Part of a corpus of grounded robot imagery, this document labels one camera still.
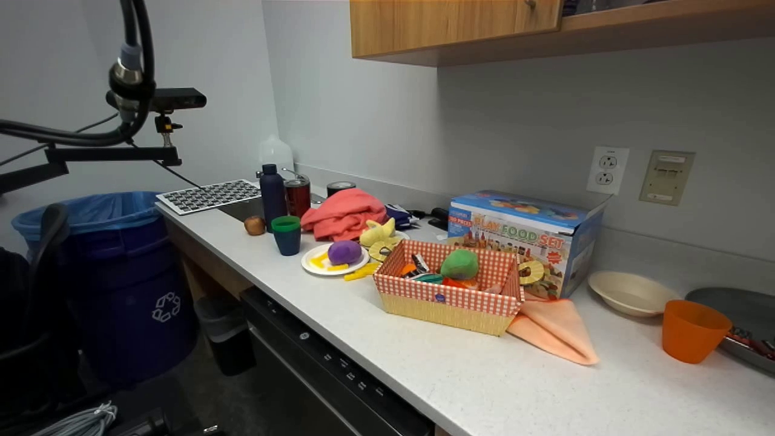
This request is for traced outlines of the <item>yellow plush toy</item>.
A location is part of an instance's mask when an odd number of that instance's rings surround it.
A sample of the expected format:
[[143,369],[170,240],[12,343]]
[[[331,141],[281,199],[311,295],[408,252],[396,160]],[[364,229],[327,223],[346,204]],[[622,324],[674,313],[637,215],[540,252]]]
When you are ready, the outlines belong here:
[[396,233],[396,220],[388,219],[386,223],[369,220],[367,229],[359,236],[359,243],[367,250],[369,261],[346,273],[346,282],[359,282],[376,273],[392,255],[392,250],[403,243],[403,238]]

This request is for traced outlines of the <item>purple plush toy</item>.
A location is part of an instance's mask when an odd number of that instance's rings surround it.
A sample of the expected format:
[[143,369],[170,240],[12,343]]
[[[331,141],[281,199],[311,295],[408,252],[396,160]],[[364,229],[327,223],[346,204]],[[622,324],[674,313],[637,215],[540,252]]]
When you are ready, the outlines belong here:
[[327,250],[331,265],[356,265],[361,259],[359,243],[331,243]]

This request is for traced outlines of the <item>red checkered basket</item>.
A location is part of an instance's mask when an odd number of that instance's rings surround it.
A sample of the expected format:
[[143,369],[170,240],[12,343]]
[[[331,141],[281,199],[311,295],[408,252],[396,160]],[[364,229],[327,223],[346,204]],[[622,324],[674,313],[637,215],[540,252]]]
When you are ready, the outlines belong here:
[[516,257],[476,250],[477,273],[462,283],[433,283],[421,273],[409,273],[416,259],[438,273],[451,255],[451,244],[399,243],[374,273],[384,311],[483,334],[503,334],[524,305],[524,290],[511,282],[518,271]]

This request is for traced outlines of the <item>brown round toy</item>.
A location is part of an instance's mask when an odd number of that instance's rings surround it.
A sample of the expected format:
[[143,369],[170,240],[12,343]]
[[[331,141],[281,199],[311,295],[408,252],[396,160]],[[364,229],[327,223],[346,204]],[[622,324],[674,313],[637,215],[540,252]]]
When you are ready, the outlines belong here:
[[246,219],[246,233],[247,236],[264,236],[266,225],[259,215],[250,215],[250,219]]

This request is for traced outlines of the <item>pineapple slice toy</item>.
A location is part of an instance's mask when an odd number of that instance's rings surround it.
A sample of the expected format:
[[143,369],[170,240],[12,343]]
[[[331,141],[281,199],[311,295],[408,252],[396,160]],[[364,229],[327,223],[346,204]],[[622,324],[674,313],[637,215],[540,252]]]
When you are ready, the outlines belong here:
[[518,266],[518,278],[522,278],[524,285],[533,285],[533,283],[537,283],[542,277],[546,277],[546,266],[542,266],[540,261],[535,261],[535,259],[524,261],[524,265]]

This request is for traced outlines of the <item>blue play food box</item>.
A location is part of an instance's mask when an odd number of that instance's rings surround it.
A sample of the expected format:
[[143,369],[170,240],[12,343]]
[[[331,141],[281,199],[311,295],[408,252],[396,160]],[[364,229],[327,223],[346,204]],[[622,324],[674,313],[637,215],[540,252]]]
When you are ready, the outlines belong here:
[[540,261],[546,277],[524,285],[540,298],[566,298],[589,273],[603,220],[602,206],[566,206],[503,192],[461,194],[449,209],[449,240],[462,248]]

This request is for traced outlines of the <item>wooden upper cabinet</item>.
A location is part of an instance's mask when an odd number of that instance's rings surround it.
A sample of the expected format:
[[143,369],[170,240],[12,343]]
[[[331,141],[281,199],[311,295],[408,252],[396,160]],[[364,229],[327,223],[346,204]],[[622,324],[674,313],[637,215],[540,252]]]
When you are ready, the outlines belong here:
[[565,18],[569,0],[348,0],[351,56],[472,65],[775,34],[775,0],[644,0]]

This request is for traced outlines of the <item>pink red cloth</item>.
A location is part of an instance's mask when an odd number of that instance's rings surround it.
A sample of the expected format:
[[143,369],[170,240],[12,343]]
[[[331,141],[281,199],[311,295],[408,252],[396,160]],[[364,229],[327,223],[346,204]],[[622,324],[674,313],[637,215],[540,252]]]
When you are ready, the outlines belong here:
[[301,228],[316,240],[356,240],[369,220],[384,223],[386,204],[364,189],[344,189],[324,199],[317,209],[307,209]]

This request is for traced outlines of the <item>green blue cup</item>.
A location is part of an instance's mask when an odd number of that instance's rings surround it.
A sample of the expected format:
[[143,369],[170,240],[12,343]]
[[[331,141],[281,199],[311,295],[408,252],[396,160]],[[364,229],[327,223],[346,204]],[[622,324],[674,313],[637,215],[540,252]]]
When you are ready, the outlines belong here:
[[293,257],[301,252],[301,220],[296,215],[273,219],[271,233],[284,257]]

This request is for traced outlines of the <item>black dishwasher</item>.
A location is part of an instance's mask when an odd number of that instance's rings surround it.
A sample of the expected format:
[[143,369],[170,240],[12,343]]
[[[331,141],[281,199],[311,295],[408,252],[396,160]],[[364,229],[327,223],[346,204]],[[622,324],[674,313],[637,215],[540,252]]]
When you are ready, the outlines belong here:
[[242,294],[273,436],[433,436],[433,422],[264,290]]

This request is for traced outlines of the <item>orange napkin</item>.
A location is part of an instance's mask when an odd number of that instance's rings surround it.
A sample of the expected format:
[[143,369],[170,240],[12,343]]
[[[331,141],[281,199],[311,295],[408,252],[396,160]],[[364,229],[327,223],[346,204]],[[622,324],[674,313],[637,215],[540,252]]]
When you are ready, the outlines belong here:
[[525,300],[510,334],[580,366],[595,366],[599,353],[572,300]]

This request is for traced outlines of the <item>cream bowl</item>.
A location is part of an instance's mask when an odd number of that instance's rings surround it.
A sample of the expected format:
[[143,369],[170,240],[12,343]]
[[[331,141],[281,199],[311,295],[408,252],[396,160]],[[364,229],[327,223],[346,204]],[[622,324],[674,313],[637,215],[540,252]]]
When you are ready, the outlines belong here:
[[609,308],[631,317],[656,317],[668,300],[675,300],[675,294],[665,283],[628,271],[595,271],[589,277],[589,288]]

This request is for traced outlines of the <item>blue recycling bin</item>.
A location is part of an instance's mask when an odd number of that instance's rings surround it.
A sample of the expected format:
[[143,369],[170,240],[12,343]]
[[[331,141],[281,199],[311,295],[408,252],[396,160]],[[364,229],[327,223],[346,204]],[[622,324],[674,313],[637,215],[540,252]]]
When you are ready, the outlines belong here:
[[[196,343],[192,295],[150,192],[95,194],[61,204],[58,255],[70,343],[106,386],[175,369]],[[12,219],[30,257],[48,206]]]

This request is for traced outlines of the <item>black chair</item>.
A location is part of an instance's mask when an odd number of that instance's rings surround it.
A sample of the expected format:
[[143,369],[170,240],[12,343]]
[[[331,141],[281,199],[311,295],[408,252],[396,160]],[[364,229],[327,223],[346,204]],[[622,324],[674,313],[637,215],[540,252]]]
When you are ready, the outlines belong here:
[[0,250],[0,432],[64,409],[83,395],[78,351],[58,290],[58,255],[68,238],[61,204],[43,210],[30,259]]

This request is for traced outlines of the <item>white wall outlet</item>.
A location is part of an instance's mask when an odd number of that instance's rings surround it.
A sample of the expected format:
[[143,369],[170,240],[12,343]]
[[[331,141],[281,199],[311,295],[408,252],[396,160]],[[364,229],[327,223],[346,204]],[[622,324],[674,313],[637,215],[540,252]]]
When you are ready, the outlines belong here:
[[586,189],[593,194],[616,197],[626,177],[628,158],[628,148],[595,148]]

